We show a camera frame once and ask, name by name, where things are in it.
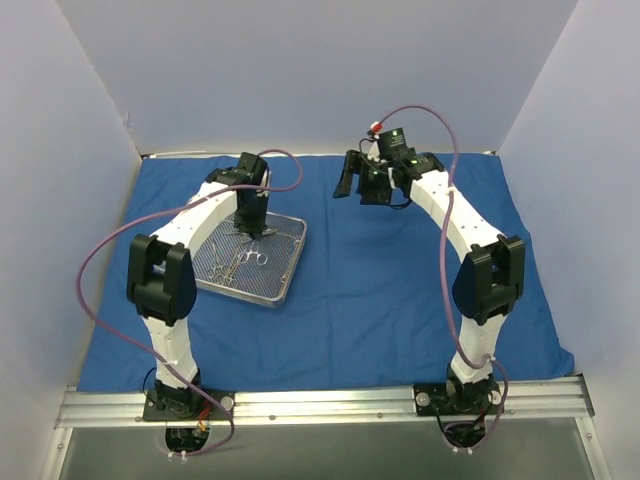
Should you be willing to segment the steel surgical clamp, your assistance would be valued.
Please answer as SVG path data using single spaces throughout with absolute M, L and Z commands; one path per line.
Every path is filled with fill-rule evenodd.
M 253 262 L 257 266 L 264 266 L 269 260 L 269 255 L 261 250 L 260 239 L 247 239 L 240 246 L 237 259 L 240 264 Z

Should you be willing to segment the steel mesh instrument tray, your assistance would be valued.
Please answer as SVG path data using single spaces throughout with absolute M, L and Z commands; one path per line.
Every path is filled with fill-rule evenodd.
M 301 218 L 269 212 L 266 214 L 266 228 L 278 230 L 275 235 L 260 239 L 261 250 L 269 255 L 267 264 L 240 264 L 236 271 L 237 285 L 219 285 L 207 278 L 208 270 L 215 265 L 214 246 L 219 247 L 223 262 L 226 263 L 234 247 L 237 244 L 241 246 L 249 239 L 225 235 L 225 232 L 235 229 L 234 217 L 227 216 L 206 238 L 192 260 L 197 286 L 202 290 L 266 307 L 276 307 L 282 303 L 305 245 L 307 223 Z

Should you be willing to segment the steel surgical scissors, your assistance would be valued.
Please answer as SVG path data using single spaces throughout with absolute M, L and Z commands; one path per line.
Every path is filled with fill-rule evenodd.
M 240 265 L 240 245 L 237 244 L 232 250 L 229 261 L 224 263 L 218 246 L 213 248 L 215 265 L 207 272 L 207 278 L 213 283 L 235 287 L 237 285 L 236 271 Z

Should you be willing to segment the blue surgical cloth wrap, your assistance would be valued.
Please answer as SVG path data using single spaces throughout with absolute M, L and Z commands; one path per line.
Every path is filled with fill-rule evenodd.
M 230 157 L 147 159 L 142 163 L 107 273 L 78 381 L 89 392 L 127 392 L 153 366 L 149 334 L 125 296 L 128 250 L 136 234 L 184 204 Z M 341 156 L 270 163 L 282 192 L 273 212 L 302 218 L 308 234 L 288 295 L 275 308 L 199 293 L 189 316 L 204 385 L 232 391 L 288 391 L 440 382 L 455 348 L 444 315 L 439 229 L 417 206 L 364 206 L 333 192 Z

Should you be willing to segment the steel surgical forceps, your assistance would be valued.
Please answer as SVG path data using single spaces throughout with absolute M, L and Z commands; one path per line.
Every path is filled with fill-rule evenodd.
M 260 240 L 260 239 L 262 239 L 264 237 L 275 235 L 277 232 L 278 232 L 278 230 L 276 228 L 266 228 L 261 233 L 249 233 L 249 232 L 243 232 L 243 231 L 234 229 L 232 231 L 225 232 L 225 235 L 227 235 L 227 236 L 240 236 L 240 237 L 246 237 L 246 238 L 249 238 L 249 239 L 252 239 L 252 240 Z

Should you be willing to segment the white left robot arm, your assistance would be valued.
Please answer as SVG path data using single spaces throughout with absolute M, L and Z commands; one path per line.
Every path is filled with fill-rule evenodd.
M 187 317 L 197 285 L 193 257 L 231 216 L 235 230 L 252 240 L 266 231 L 270 170 L 258 155 L 243 153 L 236 166 L 211 172 L 167 224 L 131 242 L 126 296 L 147 327 L 157 361 L 156 402 L 179 419 L 202 405 L 200 370 L 192 355 Z

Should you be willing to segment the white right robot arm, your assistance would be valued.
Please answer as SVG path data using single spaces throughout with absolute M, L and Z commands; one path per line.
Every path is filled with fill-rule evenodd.
M 444 400 L 464 413 L 504 398 L 493 371 L 501 328 L 524 287 L 525 245 L 488 223 L 452 181 L 453 171 L 432 153 L 407 145 L 402 129 L 374 124 L 368 151 L 345 154 L 334 198 L 357 193 L 363 205 L 388 206 L 395 191 L 420 207 L 440 229 L 439 272 L 455 354 Z

